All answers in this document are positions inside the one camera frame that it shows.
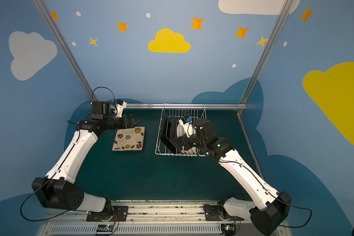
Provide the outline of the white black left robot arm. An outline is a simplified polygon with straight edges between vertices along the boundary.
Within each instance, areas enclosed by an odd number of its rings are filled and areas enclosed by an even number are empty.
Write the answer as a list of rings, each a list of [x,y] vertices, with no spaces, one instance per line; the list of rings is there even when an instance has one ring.
[[[107,130],[134,128],[133,116],[123,115],[127,103],[93,101],[92,112],[76,124],[73,138],[56,165],[43,178],[36,178],[32,188],[44,208],[89,211],[111,215],[109,199],[87,194],[74,183],[90,149]]]

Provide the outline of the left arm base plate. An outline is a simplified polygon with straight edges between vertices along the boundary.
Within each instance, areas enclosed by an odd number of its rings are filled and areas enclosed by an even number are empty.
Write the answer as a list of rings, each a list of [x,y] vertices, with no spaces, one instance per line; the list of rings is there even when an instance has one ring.
[[[128,206],[109,206],[101,212],[89,211],[87,222],[123,222],[126,221]]]

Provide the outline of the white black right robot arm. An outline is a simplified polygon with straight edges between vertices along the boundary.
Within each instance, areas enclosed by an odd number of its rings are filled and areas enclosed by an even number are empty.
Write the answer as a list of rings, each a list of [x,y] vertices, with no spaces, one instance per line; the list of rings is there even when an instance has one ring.
[[[250,201],[234,197],[224,198],[217,204],[217,218],[229,221],[235,218],[249,220],[265,236],[270,236],[287,218],[292,202],[287,192],[278,192],[267,184],[241,157],[225,138],[217,137],[210,121],[180,121],[184,129],[177,135],[177,122],[168,122],[163,128],[163,143],[174,153],[192,148],[202,150],[226,169],[251,197]]]

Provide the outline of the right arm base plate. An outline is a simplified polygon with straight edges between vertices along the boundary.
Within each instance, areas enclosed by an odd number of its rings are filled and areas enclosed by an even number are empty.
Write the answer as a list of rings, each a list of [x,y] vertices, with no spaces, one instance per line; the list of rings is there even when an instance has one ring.
[[[237,216],[230,216],[223,206],[203,205],[206,221],[244,221],[245,219]]]

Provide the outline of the floral square plate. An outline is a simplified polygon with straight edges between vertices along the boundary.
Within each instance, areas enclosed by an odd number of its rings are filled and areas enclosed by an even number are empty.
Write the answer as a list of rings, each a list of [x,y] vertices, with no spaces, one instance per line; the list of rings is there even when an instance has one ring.
[[[118,129],[112,151],[141,151],[144,147],[145,127]]]
[[[161,116],[161,142],[169,149],[170,152],[174,150],[174,145],[170,141],[170,132],[171,132],[172,122],[168,118],[165,112],[162,113]]]

